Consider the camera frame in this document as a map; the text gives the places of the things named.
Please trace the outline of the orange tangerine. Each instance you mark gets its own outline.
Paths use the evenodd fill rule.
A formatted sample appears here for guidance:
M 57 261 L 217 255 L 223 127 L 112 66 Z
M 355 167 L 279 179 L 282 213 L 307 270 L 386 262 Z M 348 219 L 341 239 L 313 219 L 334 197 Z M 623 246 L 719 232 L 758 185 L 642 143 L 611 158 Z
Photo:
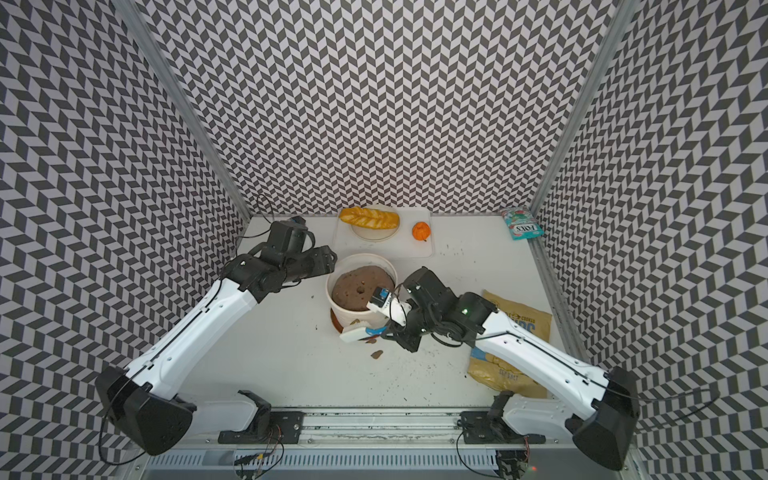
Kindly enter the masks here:
M 412 237 L 420 242 L 426 242 L 430 238 L 431 233 L 431 227 L 426 222 L 417 222 L 411 230 Z

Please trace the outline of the brown pot saucer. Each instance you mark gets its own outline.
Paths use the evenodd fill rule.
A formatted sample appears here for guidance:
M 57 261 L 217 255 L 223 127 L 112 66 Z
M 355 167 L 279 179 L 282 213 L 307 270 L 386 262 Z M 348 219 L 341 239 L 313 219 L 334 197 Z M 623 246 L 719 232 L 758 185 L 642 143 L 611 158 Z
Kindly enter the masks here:
M 334 310 L 333 310 L 333 309 L 331 309 L 331 310 L 330 310 L 330 318 L 331 318 L 331 323 L 332 323 L 333 327 L 335 328 L 335 330 L 336 330 L 336 331 L 337 331 L 339 334 L 342 334 L 342 333 L 343 333 L 343 331 L 344 331 L 344 329 L 346 328 L 346 326 L 345 326 L 345 325 L 343 325 L 343 324 L 342 324 L 342 323 L 341 323 L 341 322 L 338 320 L 338 318 L 337 318 L 337 316 L 336 316 L 336 314 L 335 314 L 335 312 L 334 312 Z

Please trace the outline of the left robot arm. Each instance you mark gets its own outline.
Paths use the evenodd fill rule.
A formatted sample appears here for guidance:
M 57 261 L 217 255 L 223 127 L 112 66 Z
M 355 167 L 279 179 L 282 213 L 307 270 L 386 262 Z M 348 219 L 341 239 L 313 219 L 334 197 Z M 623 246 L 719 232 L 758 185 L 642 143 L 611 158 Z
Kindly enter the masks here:
M 272 407 L 249 390 L 233 401 L 199 405 L 178 395 L 203 356 L 268 295 L 334 271 L 337 254 L 316 245 L 304 218 L 274 221 L 267 234 L 266 241 L 228 261 L 210 291 L 154 346 L 124 368 L 102 370 L 95 388 L 103 425 L 113 425 L 150 456 L 198 433 L 268 436 Z

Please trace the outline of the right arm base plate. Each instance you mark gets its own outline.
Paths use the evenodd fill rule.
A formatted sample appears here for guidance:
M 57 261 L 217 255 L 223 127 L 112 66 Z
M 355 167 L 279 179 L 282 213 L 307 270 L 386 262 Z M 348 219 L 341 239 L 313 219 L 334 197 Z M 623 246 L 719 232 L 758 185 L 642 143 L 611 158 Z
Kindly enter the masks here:
M 510 428 L 503 420 L 503 410 L 510 398 L 514 396 L 512 391 L 502 391 L 494 397 L 494 401 L 487 410 L 468 410 L 459 414 L 457 426 L 461 430 L 466 444 L 502 444 L 540 445 L 546 442 L 543 435 L 522 435 Z

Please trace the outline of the blue white scrub brush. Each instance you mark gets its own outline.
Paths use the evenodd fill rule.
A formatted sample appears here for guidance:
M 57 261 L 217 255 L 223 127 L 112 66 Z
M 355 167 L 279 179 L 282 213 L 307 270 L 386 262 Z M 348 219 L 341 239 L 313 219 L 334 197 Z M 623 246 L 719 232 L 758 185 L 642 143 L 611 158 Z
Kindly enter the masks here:
M 344 343 L 352 343 L 378 337 L 385 333 L 387 327 L 373 328 L 368 322 L 358 321 L 342 329 L 340 339 Z

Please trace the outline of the white ceramic pot with soil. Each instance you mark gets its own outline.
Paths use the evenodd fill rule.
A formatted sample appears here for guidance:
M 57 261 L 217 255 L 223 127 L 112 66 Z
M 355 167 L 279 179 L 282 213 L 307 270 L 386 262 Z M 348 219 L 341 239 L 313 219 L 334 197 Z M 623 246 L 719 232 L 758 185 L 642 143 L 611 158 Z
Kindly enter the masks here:
M 337 261 L 328 276 L 326 296 L 338 320 L 345 326 L 358 321 L 384 327 L 384 315 L 366 307 L 376 287 L 393 288 L 398 276 L 391 262 L 375 254 L 354 254 Z

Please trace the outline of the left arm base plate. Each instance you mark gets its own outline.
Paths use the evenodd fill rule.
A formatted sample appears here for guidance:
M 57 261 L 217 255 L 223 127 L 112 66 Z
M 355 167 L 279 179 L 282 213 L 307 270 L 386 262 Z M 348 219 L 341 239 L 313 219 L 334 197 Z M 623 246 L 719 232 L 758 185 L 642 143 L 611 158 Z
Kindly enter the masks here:
M 218 443 L 223 445 L 266 444 L 274 440 L 295 445 L 303 430 L 305 413 L 294 410 L 274 410 L 272 405 L 250 390 L 239 390 L 256 408 L 255 414 L 243 430 L 221 431 Z

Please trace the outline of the white cutting board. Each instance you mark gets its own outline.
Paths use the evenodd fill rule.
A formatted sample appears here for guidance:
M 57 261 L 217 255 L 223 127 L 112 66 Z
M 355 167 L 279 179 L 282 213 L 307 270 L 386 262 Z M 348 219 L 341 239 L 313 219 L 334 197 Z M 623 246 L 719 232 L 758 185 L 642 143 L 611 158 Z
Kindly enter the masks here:
M 400 217 L 399 229 L 392 237 L 378 242 L 366 241 L 352 232 L 349 224 L 338 220 L 331 248 L 340 257 L 359 253 L 376 254 L 388 260 L 431 257 L 434 254 L 433 236 L 426 242 L 420 242 L 411 234 L 417 222 L 426 222 L 431 227 L 431 212 L 423 207 L 391 208 L 396 209 Z

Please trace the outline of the teal snack packet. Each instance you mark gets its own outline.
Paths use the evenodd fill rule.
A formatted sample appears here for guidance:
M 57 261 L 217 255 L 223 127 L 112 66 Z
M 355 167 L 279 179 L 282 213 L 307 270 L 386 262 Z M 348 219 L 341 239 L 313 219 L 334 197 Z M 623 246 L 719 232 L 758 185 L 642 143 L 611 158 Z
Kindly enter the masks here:
M 501 211 L 501 215 L 513 240 L 528 240 L 544 235 L 544 230 L 526 208 L 506 208 Z

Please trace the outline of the yellow braided bread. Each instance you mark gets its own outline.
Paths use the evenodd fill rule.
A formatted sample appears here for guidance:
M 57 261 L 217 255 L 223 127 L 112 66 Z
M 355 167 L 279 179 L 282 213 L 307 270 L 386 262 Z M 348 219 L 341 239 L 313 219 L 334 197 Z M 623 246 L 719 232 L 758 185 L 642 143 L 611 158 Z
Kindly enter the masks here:
M 391 230 L 399 227 L 400 217 L 396 212 L 373 208 L 344 208 L 339 219 L 352 226 L 370 230 Z

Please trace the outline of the aluminium front rail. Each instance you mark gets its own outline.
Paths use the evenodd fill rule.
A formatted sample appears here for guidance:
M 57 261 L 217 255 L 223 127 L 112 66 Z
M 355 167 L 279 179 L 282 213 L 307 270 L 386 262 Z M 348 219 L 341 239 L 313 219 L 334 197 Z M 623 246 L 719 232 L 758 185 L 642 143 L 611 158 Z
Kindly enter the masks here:
M 461 409 L 352 409 L 352 410 L 294 410 L 305 413 L 298 444 L 359 441 L 373 443 L 436 443 L 447 439 L 457 426 Z M 161 403 L 152 406 L 125 406 L 123 414 L 110 416 L 122 433 L 150 455 L 159 455 L 173 448 L 182 439 L 200 434 L 212 434 L 218 442 L 221 431 L 243 430 L 256 408 L 248 399 L 235 402 L 212 402 L 197 408 Z M 547 444 L 563 443 L 576 447 L 569 433 L 555 433 L 553 423 L 565 418 L 564 405 L 559 400 L 528 399 L 515 395 L 503 410 L 503 420 L 522 435 L 538 434 Z

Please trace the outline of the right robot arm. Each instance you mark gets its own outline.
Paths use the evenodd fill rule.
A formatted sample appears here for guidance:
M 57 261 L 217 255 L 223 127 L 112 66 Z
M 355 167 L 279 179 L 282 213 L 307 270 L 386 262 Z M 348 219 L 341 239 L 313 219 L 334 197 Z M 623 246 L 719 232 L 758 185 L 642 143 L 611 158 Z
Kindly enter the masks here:
M 408 276 L 404 286 L 406 301 L 383 287 L 368 301 L 370 310 L 387 318 L 387 336 L 412 353 L 423 336 L 445 336 L 503 360 L 563 403 L 566 416 L 553 423 L 555 433 L 569 433 L 598 465 L 623 468 L 640 417 L 634 373 L 622 367 L 605 371 L 564 353 L 482 296 L 455 295 L 426 267 Z

